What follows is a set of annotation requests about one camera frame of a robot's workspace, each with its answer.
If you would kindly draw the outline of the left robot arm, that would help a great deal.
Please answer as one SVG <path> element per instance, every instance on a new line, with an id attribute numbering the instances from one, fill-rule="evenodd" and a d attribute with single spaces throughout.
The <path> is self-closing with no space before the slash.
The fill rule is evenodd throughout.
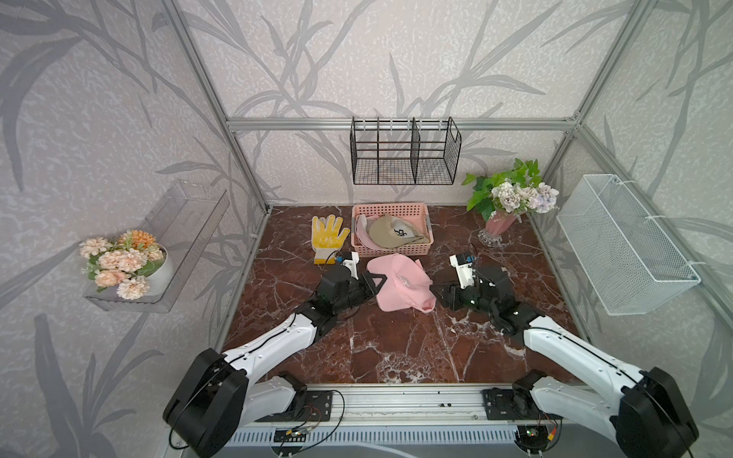
<path id="1" fill-rule="evenodd" d="M 241 424 L 289 410 L 305 385 L 291 376 L 269 381 L 263 376 L 325 337 L 342 312 L 375 298 L 388 279 L 334 265 L 311 296 L 269 332 L 223 353 L 202 351 L 164 408 L 170 435 L 181 438 L 196 456 L 212 457 Z"/>

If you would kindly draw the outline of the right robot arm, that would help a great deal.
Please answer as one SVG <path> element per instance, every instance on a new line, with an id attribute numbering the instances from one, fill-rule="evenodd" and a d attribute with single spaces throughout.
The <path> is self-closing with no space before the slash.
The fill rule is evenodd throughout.
<path id="1" fill-rule="evenodd" d="M 532 370 L 502 398 L 490 391 L 486 408 L 522 420 L 568 419 L 606 437 L 627 457 L 691 456 L 700 433 L 669 373 L 622 362 L 517 301 L 507 273 L 499 268 L 464 263 L 455 270 L 455 284 L 432 289 L 441 305 L 487 314 L 501 334 L 552 360 L 585 385 L 571 387 Z"/>

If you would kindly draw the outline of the beige baseball cap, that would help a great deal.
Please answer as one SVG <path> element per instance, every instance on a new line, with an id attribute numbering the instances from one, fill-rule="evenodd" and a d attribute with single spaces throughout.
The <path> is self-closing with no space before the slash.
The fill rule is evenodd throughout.
<path id="1" fill-rule="evenodd" d="M 368 236 L 376 245 L 385 249 L 429 242 L 429 238 L 412 223 L 391 215 L 376 219 L 368 227 Z"/>

